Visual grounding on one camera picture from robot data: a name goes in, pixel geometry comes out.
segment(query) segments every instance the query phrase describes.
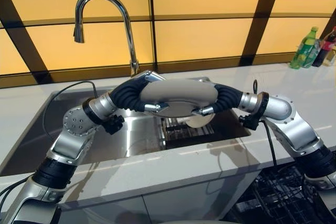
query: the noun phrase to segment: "black cable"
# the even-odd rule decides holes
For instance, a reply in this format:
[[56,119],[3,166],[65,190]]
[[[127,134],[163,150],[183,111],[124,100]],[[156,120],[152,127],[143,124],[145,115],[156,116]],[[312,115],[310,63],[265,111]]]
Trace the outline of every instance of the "black cable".
[[28,179],[29,177],[30,177],[30,176],[28,176],[28,177],[26,177],[26,178],[24,178],[24,179],[21,179],[20,181],[15,182],[14,184],[11,184],[10,186],[6,187],[4,190],[1,191],[0,196],[1,196],[2,194],[4,194],[4,193],[6,193],[6,194],[4,195],[4,197],[2,198],[2,200],[1,200],[1,202],[0,202],[0,213],[1,213],[1,209],[2,209],[2,207],[3,207],[3,205],[4,205],[4,203],[5,203],[5,200],[6,200],[7,196],[9,195],[9,193],[11,193],[11,191],[12,191],[15,187],[17,187],[17,186],[21,185],[22,183],[26,182],[27,179]]
[[274,147],[273,147],[273,143],[272,143],[271,134],[269,133],[269,128],[267,126],[267,123],[264,120],[260,120],[259,122],[263,123],[264,126],[265,126],[266,133],[267,133],[267,138],[268,138],[268,142],[269,142],[269,147],[271,148],[273,164],[274,164],[274,167],[276,167],[277,166],[277,160],[275,158],[275,152],[274,152]]
[[43,110],[43,116],[42,116],[42,129],[43,129],[43,131],[46,133],[46,135],[49,136],[49,138],[50,138],[52,141],[53,141],[54,139],[51,137],[51,135],[49,134],[49,132],[48,132],[47,129],[46,129],[46,113],[47,113],[47,110],[48,110],[48,108],[49,108],[51,102],[52,102],[52,101],[53,101],[59,94],[61,94],[61,93],[64,92],[65,90],[67,90],[67,89],[69,89],[69,88],[71,88],[71,87],[73,87],[73,86],[76,86],[76,85],[78,85],[78,84],[82,84],[82,83],[90,83],[90,84],[92,84],[94,97],[95,97],[95,98],[98,97],[96,86],[95,86],[95,84],[94,84],[92,81],[80,81],[80,82],[77,82],[77,83],[74,83],[74,84],[72,84],[72,85],[69,85],[69,86],[67,86],[66,88],[64,88],[64,89],[62,89],[62,90],[60,90],[60,91],[58,91],[58,92],[57,92],[57,93],[50,99],[50,101],[47,103],[46,107],[44,108],[44,110]]
[[253,93],[254,93],[254,94],[257,94],[257,93],[258,93],[258,81],[257,81],[257,79],[255,79],[255,80],[253,81]]

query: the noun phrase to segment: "dark wall trim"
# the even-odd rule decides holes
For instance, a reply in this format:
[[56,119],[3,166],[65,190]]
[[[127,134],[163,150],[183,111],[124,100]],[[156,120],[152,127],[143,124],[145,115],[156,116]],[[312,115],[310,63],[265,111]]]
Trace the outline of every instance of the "dark wall trim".
[[267,21],[271,14],[275,0],[258,0],[256,11],[247,35],[240,66],[252,65],[257,53],[261,38],[263,37]]
[[[254,65],[289,62],[295,52],[285,52],[280,54],[256,55]],[[218,69],[227,67],[238,67],[240,56],[159,62],[157,64],[158,73],[174,73],[183,71]],[[140,64],[140,71],[154,70],[154,64]],[[115,77],[129,77],[130,66],[107,66],[97,68],[52,70],[50,75],[54,82],[68,82],[81,80],[94,80]],[[8,74],[0,76],[0,88],[20,87],[38,84],[30,74]]]
[[[207,20],[207,19],[238,19],[238,18],[262,18],[254,17],[254,13],[223,13],[223,14],[180,14],[180,15],[152,15],[153,6],[149,6],[149,16],[131,16],[131,22],[153,22],[154,21],[182,21],[182,20]],[[330,18],[330,13],[271,13],[271,18]],[[83,23],[121,23],[122,17],[84,17]],[[30,26],[52,26],[71,25],[75,23],[74,18],[55,18],[40,20],[23,20],[21,24],[12,24],[12,27]]]
[[332,29],[336,26],[336,8],[332,13],[326,27],[324,28],[323,32],[321,33],[320,39],[323,39],[328,33],[332,31]]
[[[141,64],[140,71],[154,70],[153,64]],[[129,77],[131,69],[129,65],[107,66],[97,68],[79,68],[65,70],[51,70],[50,76],[53,82],[68,82],[94,80],[104,78]],[[21,87],[39,84],[30,73],[7,74],[0,76],[0,89],[10,87]]]
[[154,0],[148,0],[149,3],[149,14],[151,19],[151,35],[152,35],[152,50],[153,50],[153,61],[154,61],[154,71],[158,70],[158,57],[156,50],[156,32],[155,32],[155,15],[154,15]]
[[38,84],[31,73],[18,73],[0,76],[0,89]]
[[0,10],[1,23],[36,82],[38,84],[51,83],[52,79],[48,69],[42,61],[27,29],[23,27],[22,20],[12,0],[0,0]]

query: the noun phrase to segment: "faucet spout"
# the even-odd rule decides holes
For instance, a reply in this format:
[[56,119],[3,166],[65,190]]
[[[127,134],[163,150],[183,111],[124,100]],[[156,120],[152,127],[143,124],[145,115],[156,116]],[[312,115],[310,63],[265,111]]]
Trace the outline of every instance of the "faucet spout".
[[[90,0],[78,0],[75,9],[75,29],[73,31],[73,36],[75,37],[75,42],[84,43],[84,35],[83,35],[83,9],[87,2]],[[130,22],[130,16],[125,8],[125,6],[120,2],[120,0],[108,0],[113,3],[118,10],[120,11],[126,29],[126,36],[128,47],[130,51],[131,61],[131,76],[135,76],[139,73],[139,62],[136,59],[134,41],[132,35],[132,28]]]

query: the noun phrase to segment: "stainless steel sink basin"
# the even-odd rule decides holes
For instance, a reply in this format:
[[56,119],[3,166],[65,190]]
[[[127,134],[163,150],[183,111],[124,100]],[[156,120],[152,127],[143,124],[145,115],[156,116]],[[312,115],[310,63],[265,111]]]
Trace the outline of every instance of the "stainless steel sink basin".
[[[98,95],[107,90],[98,89]],[[46,128],[54,139],[61,131],[64,113],[89,97],[92,97],[92,90],[70,90],[51,102],[46,114]],[[0,176],[33,172],[45,158],[52,144],[42,129],[45,105],[18,140],[17,147],[9,153],[8,162]],[[185,123],[177,123],[176,119],[162,119],[129,110],[119,110],[116,114],[124,117],[123,128],[114,135],[100,128],[84,164],[249,135],[232,110],[217,114],[211,123],[197,129],[189,128]]]

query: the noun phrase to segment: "black wire rack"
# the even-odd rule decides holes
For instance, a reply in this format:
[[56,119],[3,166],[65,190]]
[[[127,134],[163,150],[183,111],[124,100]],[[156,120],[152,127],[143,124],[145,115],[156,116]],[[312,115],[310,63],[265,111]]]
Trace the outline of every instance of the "black wire rack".
[[244,192],[227,216],[239,223],[325,224],[304,194],[303,173],[294,163],[267,168]]
[[317,223],[302,192],[302,174],[294,165],[262,171],[252,190],[261,208],[276,223]]

